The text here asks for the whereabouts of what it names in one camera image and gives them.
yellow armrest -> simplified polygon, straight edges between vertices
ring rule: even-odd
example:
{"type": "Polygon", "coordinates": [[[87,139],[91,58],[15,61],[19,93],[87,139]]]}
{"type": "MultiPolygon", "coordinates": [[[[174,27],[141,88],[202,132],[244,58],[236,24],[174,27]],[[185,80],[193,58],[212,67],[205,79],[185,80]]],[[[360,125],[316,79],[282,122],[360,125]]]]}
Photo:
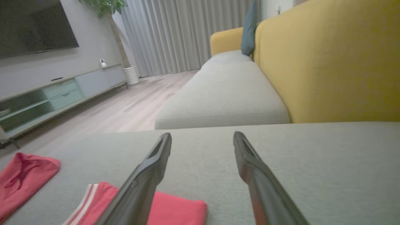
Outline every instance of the yellow armrest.
{"type": "Polygon", "coordinates": [[[224,30],[211,35],[211,55],[233,50],[240,50],[243,27],[224,30]]]}

tv stand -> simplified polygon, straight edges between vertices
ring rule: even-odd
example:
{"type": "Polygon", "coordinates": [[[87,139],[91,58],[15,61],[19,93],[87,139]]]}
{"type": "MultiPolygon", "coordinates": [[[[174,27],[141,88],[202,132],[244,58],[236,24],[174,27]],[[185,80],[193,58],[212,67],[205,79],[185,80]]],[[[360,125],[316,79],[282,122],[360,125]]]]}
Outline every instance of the tv stand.
{"type": "Polygon", "coordinates": [[[0,117],[0,144],[1,140],[13,142],[12,138],[39,124],[124,85],[126,78],[118,64],[54,80],[41,87],[0,99],[0,110],[10,109],[8,114],[0,117]]]}

gray sofa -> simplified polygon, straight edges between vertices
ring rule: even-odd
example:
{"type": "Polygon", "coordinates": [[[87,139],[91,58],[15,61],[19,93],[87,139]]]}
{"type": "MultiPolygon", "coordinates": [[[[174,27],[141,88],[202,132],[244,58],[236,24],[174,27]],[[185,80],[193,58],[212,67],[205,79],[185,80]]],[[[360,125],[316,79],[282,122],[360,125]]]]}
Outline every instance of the gray sofa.
{"type": "Polygon", "coordinates": [[[207,225],[254,224],[236,165],[242,131],[310,225],[397,225],[400,123],[213,127],[102,134],[47,156],[61,169],[6,224],[62,224],[89,183],[122,186],[163,132],[171,155],[157,190],[208,205],[207,225]]]}
{"type": "Polygon", "coordinates": [[[268,79],[240,50],[213,56],[159,113],[155,129],[290,123],[268,79]]]}

tv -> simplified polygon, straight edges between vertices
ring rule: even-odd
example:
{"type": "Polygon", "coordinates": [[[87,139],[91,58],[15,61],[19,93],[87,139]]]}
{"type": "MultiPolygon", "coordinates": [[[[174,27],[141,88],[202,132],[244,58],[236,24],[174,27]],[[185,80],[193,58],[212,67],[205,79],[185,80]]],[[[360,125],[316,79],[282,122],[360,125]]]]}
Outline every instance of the tv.
{"type": "Polygon", "coordinates": [[[0,58],[76,47],[60,0],[0,0],[0,58]]]}

blue throw pillow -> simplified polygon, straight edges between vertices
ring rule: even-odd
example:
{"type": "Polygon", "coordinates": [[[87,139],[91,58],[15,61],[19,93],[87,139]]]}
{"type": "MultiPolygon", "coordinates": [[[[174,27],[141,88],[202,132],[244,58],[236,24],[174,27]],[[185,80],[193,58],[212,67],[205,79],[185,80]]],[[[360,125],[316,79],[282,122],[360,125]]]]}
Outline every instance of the blue throw pillow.
{"type": "Polygon", "coordinates": [[[246,20],[243,25],[242,35],[242,54],[250,56],[256,46],[255,36],[258,23],[257,16],[257,0],[254,0],[246,15],[246,20]]]}

